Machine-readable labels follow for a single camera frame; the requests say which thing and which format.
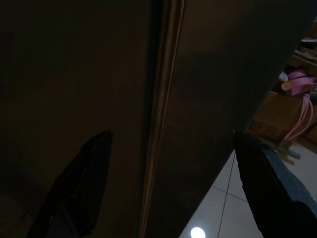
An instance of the tile grout line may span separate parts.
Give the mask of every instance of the tile grout line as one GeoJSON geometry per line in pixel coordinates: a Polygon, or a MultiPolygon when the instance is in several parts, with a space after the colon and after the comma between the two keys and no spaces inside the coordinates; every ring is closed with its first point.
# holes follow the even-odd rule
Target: tile grout line
{"type": "Polygon", "coordinates": [[[218,189],[218,190],[221,191],[221,192],[228,193],[229,195],[231,195],[231,196],[233,196],[233,197],[235,197],[235,198],[238,198],[238,199],[240,199],[240,200],[242,200],[242,201],[248,202],[247,200],[245,200],[245,199],[243,199],[243,198],[241,198],[241,197],[238,197],[238,196],[236,196],[236,195],[234,195],[234,194],[232,194],[232,193],[230,193],[230,192],[226,192],[225,190],[222,190],[221,188],[218,188],[218,187],[215,187],[215,186],[212,186],[212,187],[215,188],[215,189],[218,189]]]}
{"type": "Polygon", "coordinates": [[[227,186],[226,197],[224,198],[224,204],[223,204],[223,208],[222,208],[221,220],[220,220],[220,225],[219,225],[219,229],[218,229],[217,238],[219,238],[219,235],[220,235],[220,228],[221,228],[221,223],[222,223],[222,217],[223,217],[224,207],[226,206],[226,200],[227,200],[227,195],[228,195],[228,189],[229,189],[229,184],[230,184],[230,179],[231,179],[231,174],[232,174],[233,163],[234,163],[234,158],[235,158],[235,157],[236,157],[236,152],[234,152],[234,156],[233,156],[233,162],[232,162],[232,166],[231,166],[231,171],[230,171],[229,182],[228,182],[228,186],[227,186]]]}

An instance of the floor tile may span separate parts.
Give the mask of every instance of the floor tile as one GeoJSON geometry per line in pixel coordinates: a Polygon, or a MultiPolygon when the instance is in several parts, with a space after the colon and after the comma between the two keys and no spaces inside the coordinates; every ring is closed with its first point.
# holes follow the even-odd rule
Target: floor tile
{"type": "Polygon", "coordinates": [[[219,173],[218,177],[213,182],[213,187],[219,188],[223,191],[227,191],[234,155],[235,152],[233,151],[227,163],[224,165],[221,172],[219,173]]]}
{"type": "Polygon", "coordinates": [[[240,180],[240,173],[238,168],[238,161],[236,158],[234,159],[234,162],[233,162],[228,193],[235,195],[243,200],[247,200],[242,188],[242,182],[240,180]]]}
{"type": "Polygon", "coordinates": [[[249,204],[227,195],[219,238],[262,238],[249,204]]]}
{"type": "Polygon", "coordinates": [[[194,227],[203,229],[206,238],[217,238],[225,196],[225,192],[211,187],[180,238],[190,238],[190,231],[194,227]]]}
{"type": "Polygon", "coordinates": [[[312,197],[317,200],[317,155],[308,149],[312,147],[311,144],[300,143],[295,143],[290,149],[301,154],[301,159],[297,160],[291,156],[287,156],[288,159],[294,161],[295,165],[290,165],[286,162],[284,164],[305,185],[312,197]]]}

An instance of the white tile floor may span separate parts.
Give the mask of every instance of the white tile floor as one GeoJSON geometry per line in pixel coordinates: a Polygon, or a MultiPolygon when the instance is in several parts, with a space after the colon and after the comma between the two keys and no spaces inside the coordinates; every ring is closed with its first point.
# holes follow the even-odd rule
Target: white tile floor
{"type": "MultiPolygon", "coordinates": [[[[291,149],[302,155],[300,160],[287,156],[295,165],[286,167],[306,186],[317,200],[317,146],[300,141],[291,149]]],[[[182,232],[180,238],[191,238],[190,231],[200,227],[206,238],[262,238],[242,189],[235,154],[213,183],[206,197],[182,232]]]]}

